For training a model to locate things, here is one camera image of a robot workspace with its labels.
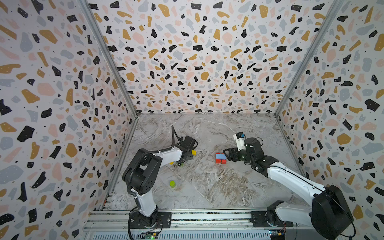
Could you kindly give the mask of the light blue rectangular block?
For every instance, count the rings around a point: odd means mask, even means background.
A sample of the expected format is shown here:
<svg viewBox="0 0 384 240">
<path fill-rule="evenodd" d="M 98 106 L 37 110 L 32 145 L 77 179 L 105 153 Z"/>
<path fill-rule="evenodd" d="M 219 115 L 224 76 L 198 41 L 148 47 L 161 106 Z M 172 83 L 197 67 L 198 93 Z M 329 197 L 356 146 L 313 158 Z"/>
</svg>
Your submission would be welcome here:
<svg viewBox="0 0 384 240">
<path fill-rule="evenodd" d="M 221 161 L 225 161 L 227 158 L 226 158 L 226 155 L 223 153 L 216 153 L 215 159 L 217 162 L 221 162 Z"/>
</svg>

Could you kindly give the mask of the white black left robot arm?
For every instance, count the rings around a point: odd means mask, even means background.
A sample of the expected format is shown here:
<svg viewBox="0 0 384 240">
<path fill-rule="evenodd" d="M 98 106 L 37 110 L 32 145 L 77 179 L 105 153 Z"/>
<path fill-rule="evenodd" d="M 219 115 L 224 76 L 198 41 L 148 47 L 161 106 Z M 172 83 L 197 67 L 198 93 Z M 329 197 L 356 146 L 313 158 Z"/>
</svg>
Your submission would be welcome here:
<svg viewBox="0 0 384 240">
<path fill-rule="evenodd" d="M 179 138 L 178 142 L 162 150 L 149 151 L 139 149 L 122 175 L 127 192 L 136 203 L 133 211 L 134 223 L 144 228 L 159 224 L 158 206 L 153 197 L 152 188 L 159 170 L 170 163 L 182 164 L 193 159 L 193 151 L 198 142 L 190 136 Z"/>
</svg>

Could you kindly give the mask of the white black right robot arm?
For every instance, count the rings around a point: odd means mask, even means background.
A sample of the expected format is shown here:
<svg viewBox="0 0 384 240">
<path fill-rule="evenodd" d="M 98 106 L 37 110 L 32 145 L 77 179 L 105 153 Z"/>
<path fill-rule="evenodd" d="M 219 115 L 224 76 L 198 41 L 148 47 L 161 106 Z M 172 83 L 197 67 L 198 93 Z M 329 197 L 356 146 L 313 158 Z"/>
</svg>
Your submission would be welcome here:
<svg viewBox="0 0 384 240">
<path fill-rule="evenodd" d="M 274 180 L 298 195 L 305 205 L 276 201 L 267 207 L 264 222 L 279 227 L 286 222 L 314 228 L 327 240 L 335 240 L 354 225 L 353 215 L 342 191 L 323 186 L 296 173 L 272 156 L 264 154 L 261 138 L 234 135 L 237 146 L 223 151 L 231 162 L 243 162 L 264 177 Z"/>
</svg>

